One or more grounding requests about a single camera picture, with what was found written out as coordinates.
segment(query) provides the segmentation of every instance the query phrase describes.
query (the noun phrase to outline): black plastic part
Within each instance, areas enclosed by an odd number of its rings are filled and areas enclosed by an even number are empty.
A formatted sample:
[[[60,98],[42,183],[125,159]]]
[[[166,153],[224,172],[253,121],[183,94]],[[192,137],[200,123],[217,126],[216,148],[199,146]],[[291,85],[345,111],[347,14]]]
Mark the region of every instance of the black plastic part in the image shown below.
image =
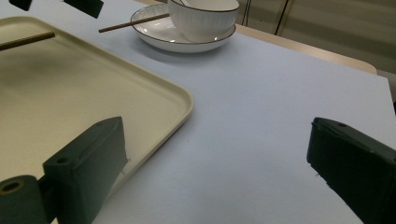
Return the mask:
[[[120,117],[91,126],[44,162],[60,224],[91,223],[127,162]]]
[[[96,19],[103,6],[103,2],[100,0],[64,0],[64,2]]]
[[[15,176],[0,183],[0,223],[48,223],[34,176]]]
[[[32,0],[9,0],[9,3],[22,10],[29,11]]]
[[[364,223],[395,223],[396,151],[338,121],[312,125],[312,167]]]

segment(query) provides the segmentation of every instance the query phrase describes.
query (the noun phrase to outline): tray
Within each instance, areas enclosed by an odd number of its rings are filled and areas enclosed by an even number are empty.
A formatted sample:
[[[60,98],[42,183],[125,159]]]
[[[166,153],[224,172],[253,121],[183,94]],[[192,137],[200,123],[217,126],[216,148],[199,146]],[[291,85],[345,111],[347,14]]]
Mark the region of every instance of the tray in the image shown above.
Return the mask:
[[[122,116],[128,163],[113,191],[188,118],[179,86],[29,17],[0,20],[0,180],[44,173],[42,163],[95,122]]]

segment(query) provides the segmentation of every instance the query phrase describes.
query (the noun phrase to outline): white plate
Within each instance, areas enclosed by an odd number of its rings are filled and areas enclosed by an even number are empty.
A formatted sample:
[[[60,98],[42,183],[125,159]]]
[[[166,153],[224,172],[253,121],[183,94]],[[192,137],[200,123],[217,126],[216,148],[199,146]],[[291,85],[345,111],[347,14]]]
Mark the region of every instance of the white plate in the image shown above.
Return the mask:
[[[164,13],[168,13],[166,4],[144,7],[132,15],[131,21],[142,20]],[[194,43],[186,39],[176,29],[170,18],[140,23],[134,25],[134,29],[138,32],[140,38],[156,48],[180,53],[196,53],[216,49],[224,45],[233,35],[236,27],[234,25],[225,34],[214,37],[213,41],[205,43]]]

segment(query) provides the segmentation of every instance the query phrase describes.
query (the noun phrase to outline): table surface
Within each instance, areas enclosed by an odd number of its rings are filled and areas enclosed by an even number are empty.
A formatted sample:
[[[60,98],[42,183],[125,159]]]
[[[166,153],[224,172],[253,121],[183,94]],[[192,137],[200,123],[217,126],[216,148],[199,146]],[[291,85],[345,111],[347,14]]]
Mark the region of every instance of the table surface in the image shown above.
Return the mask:
[[[35,0],[28,12],[0,3],[0,18],[35,16],[194,97],[189,120],[93,223],[361,223],[306,161],[311,122],[335,119],[396,148],[388,81],[242,34],[179,54],[134,29],[97,32],[144,6],[105,1],[95,20],[61,1]]]

